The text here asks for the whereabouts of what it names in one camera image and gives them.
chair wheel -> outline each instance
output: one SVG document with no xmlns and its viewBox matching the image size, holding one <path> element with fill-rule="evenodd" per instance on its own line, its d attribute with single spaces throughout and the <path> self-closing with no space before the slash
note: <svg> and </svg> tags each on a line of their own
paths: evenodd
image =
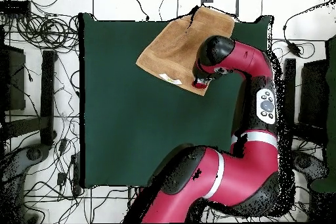
<svg viewBox="0 0 336 224">
<path fill-rule="evenodd" d="M 27 224 L 37 224 L 38 220 L 39 220 L 39 216 L 35 214 L 27 220 Z"/>
</svg>

white stripe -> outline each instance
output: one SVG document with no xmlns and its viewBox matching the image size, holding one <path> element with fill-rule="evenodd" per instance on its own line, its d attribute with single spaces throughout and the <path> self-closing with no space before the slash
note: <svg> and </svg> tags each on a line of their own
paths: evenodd
<svg viewBox="0 0 336 224">
<path fill-rule="evenodd" d="M 211 187 L 210 191 L 207 193 L 207 195 L 204 196 L 204 198 L 209 199 L 214 195 L 214 193 L 219 188 L 219 185 L 222 182 L 223 174 L 224 174 L 224 158 L 222 154 L 216 151 L 219 157 L 219 164 L 218 164 L 218 171 L 217 171 L 217 177 L 215 179 L 215 182 L 213 183 L 213 187 Z"/>
<path fill-rule="evenodd" d="M 265 142 L 265 143 L 271 144 L 272 146 L 275 146 L 276 148 L 278 148 L 277 139 L 269 133 L 260 132 L 260 131 L 251 131 L 251 132 L 243 133 L 242 136 L 245 134 L 247 134 L 247 141 Z M 231 145 L 237 142 L 237 140 L 238 138 L 235 135 L 233 135 L 231 137 Z"/>
</svg>

green table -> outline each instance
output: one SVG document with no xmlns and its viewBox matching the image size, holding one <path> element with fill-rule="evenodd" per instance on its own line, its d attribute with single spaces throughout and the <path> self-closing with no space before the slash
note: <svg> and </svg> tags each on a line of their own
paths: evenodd
<svg viewBox="0 0 336 224">
<path fill-rule="evenodd" d="M 266 50 L 271 19 L 236 23 L 232 38 Z M 87 188 L 146 185 L 165 155 L 182 143 L 230 149 L 239 75 L 212 82 L 201 97 L 135 64 L 168 22 L 94 21 L 80 14 L 79 23 L 85 81 L 80 166 Z"/>
</svg>

brown towel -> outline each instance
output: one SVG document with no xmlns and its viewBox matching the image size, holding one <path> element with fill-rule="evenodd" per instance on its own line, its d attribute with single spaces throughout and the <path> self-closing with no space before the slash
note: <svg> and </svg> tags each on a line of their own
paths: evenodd
<svg viewBox="0 0 336 224">
<path fill-rule="evenodd" d="M 227 14 L 200 7 L 192 15 L 170 22 L 141 53 L 136 64 L 150 74 L 179 87 L 204 95 L 206 89 L 192 86 L 192 68 L 200 45 L 212 35 L 230 37 L 234 20 Z"/>
</svg>

red robot arm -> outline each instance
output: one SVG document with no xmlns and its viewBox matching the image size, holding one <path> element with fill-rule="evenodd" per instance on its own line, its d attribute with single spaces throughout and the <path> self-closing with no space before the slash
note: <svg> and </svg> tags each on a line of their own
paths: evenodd
<svg viewBox="0 0 336 224">
<path fill-rule="evenodd" d="M 243 83 L 230 153 L 209 146 L 189 146 L 175 152 L 135 200 L 125 223 L 131 222 L 133 211 L 150 190 L 151 204 L 142 205 L 138 222 L 185 222 L 190 206 L 200 198 L 246 216 L 261 216 L 272 209 L 279 193 L 278 147 L 276 98 L 267 56 L 226 37 L 210 37 L 198 51 L 194 86 L 202 89 L 232 71 L 243 76 Z M 155 178 L 160 174 L 162 181 Z"/>
</svg>

